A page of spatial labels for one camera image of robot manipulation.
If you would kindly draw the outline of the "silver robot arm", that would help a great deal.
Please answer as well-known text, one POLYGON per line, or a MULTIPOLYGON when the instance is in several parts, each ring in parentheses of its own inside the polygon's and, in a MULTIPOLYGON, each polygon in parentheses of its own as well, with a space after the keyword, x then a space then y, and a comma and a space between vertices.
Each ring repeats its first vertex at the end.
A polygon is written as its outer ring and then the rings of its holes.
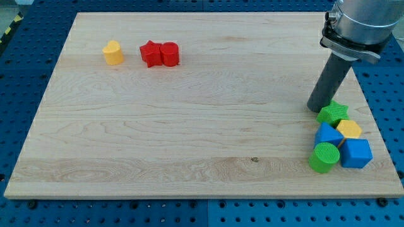
POLYGON ((348 61, 375 64, 403 16, 403 0, 337 0, 325 14, 320 44, 348 61))

